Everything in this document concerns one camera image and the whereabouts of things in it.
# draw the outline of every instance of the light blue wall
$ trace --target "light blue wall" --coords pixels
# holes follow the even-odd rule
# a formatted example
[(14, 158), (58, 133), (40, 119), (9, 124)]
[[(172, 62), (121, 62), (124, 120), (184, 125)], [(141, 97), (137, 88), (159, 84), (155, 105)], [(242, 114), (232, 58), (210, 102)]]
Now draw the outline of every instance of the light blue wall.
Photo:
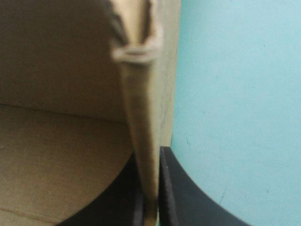
[(301, 226), (301, 1), (182, 0), (172, 148), (254, 226)]

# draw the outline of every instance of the black curved object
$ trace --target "black curved object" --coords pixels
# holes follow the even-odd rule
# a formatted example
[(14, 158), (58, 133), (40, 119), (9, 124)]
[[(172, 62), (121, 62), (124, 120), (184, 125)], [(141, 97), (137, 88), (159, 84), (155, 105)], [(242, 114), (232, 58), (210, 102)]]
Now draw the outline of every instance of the black curved object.
[(57, 226), (143, 226), (143, 194), (134, 156), (103, 193)]
[(199, 189), (170, 147), (160, 150), (159, 214), (161, 226), (248, 226)]

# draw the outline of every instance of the cardboard bottom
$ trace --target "cardboard bottom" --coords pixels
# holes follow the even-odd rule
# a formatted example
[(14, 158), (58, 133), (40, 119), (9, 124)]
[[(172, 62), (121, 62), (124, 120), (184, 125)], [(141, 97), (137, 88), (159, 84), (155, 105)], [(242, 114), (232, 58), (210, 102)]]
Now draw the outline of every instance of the cardboard bottom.
[(63, 221), (114, 180), (132, 150), (122, 123), (0, 105), (0, 225)]

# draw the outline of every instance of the brown cardboard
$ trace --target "brown cardboard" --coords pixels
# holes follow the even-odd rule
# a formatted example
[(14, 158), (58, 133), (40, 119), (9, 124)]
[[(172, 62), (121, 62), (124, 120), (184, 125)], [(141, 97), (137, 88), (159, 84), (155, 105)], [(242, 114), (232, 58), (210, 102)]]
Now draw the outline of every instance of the brown cardboard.
[(0, 225), (70, 217), (113, 181), (131, 152), (124, 124), (0, 105)]
[(0, 103), (125, 122), (95, 0), (0, 0)]
[[(115, 12), (123, 23), (119, 27), (132, 37), (126, 45), (116, 38), (113, 57), (121, 68), (127, 120), (146, 197), (144, 225), (154, 226), (157, 222), (159, 147), (169, 146), (172, 135), (181, 1), (149, 0), (148, 13), (136, 14), (136, 21), (148, 23), (138, 23), (136, 31), (132, 17), (127, 16), (127, 8), (120, 10), (123, 1), (113, 3), (120, 4), (113, 7), (119, 9)], [(147, 36), (133, 38), (141, 36), (141, 31), (145, 30), (143, 25), (147, 26)]]
[[(0, 225), (69, 217), (115, 178), (132, 146), (144, 224), (157, 222), (180, 0), (111, 2), (0, 0)], [(105, 120), (126, 122), (131, 137), (125, 124)]]

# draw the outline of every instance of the blue surface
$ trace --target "blue surface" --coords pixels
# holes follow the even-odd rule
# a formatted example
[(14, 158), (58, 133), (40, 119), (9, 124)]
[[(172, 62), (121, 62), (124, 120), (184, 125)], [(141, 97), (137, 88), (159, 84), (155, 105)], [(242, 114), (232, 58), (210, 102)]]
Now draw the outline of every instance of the blue surface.
[(172, 148), (254, 226), (301, 225), (301, 1), (183, 0)]

